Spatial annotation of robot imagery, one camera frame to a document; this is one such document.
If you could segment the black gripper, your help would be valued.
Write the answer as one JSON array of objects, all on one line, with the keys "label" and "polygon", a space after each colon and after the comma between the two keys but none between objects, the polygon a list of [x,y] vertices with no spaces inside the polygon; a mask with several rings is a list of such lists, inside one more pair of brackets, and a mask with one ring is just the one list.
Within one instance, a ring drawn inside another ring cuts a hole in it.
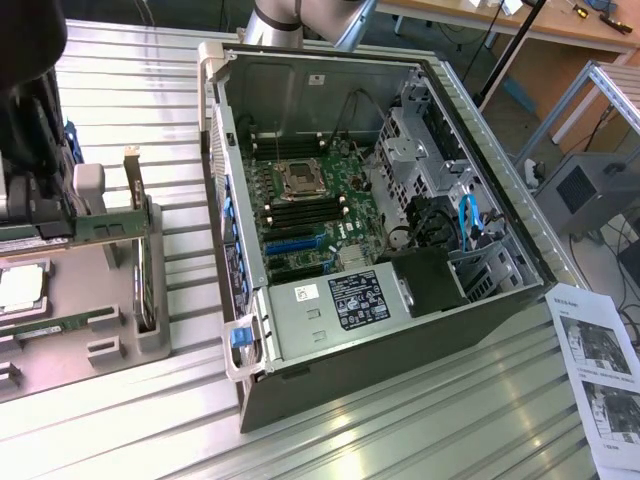
[{"label": "black gripper", "polygon": [[46,73],[67,43],[61,3],[49,0],[1,2],[1,91]]}]

